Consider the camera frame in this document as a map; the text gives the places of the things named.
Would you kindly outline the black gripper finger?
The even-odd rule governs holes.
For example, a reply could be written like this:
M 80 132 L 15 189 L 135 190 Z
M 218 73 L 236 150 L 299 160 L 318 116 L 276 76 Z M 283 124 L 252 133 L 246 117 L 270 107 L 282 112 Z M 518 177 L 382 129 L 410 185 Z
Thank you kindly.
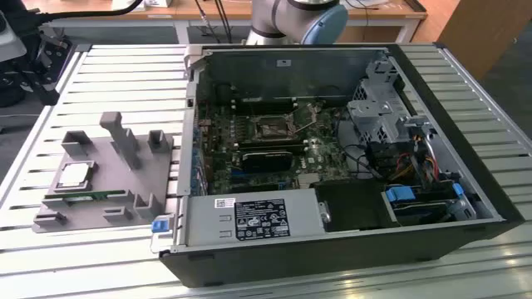
M 43 105 L 56 105 L 56 85 L 74 53 L 72 41 L 55 31 L 39 30 L 32 36 L 30 55 L 30 86 Z
M 2 108 L 16 105 L 26 98 L 20 87 L 20 62 L 22 59 L 2 62 Z

